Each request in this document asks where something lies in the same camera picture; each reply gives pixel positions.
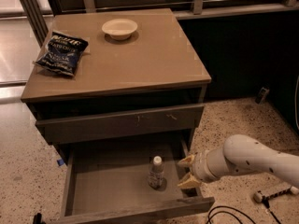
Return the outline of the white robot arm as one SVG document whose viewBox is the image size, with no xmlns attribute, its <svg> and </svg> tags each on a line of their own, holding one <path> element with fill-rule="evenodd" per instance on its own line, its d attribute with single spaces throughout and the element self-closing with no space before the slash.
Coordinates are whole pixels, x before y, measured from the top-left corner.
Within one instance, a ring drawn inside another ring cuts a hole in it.
<svg viewBox="0 0 299 224">
<path fill-rule="evenodd" d="M 230 175 L 268 173 L 299 188 L 299 157 L 274 150 L 244 134 L 228 137 L 223 146 L 192 154 L 178 162 L 190 171 L 179 182 L 180 189 L 192 189 Z"/>
</svg>

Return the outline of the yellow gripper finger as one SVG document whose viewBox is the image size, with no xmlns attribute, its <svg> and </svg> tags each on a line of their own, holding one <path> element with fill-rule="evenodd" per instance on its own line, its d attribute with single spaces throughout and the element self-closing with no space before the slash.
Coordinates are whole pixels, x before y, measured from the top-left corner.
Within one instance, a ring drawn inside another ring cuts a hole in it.
<svg viewBox="0 0 299 224">
<path fill-rule="evenodd" d="M 194 155 L 189 155 L 189 156 L 185 157 L 184 159 L 180 160 L 178 162 L 178 166 L 184 167 L 184 168 L 189 168 L 192 166 L 194 159 L 195 159 Z"/>
<path fill-rule="evenodd" d="M 178 187 L 180 189 L 194 189 L 198 188 L 200 184 L 201 181 L 198 180 L 191 172 L 188 172 L 179 180 Z"/>
</svg>

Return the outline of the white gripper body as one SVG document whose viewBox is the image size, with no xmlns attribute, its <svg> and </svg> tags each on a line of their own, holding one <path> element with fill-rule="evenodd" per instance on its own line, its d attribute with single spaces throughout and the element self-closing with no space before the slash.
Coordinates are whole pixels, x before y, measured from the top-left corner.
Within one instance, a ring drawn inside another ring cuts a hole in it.
<svg viewBox="0 0 299 224">
<path fill-rule="evenodd" d="M 191 170 L 192 174 L 199 181 L 211 183 L 218 180 L 218 178 L 210 172 L 207 166 L 207 151 L 195 155 Z"/>
</svg>

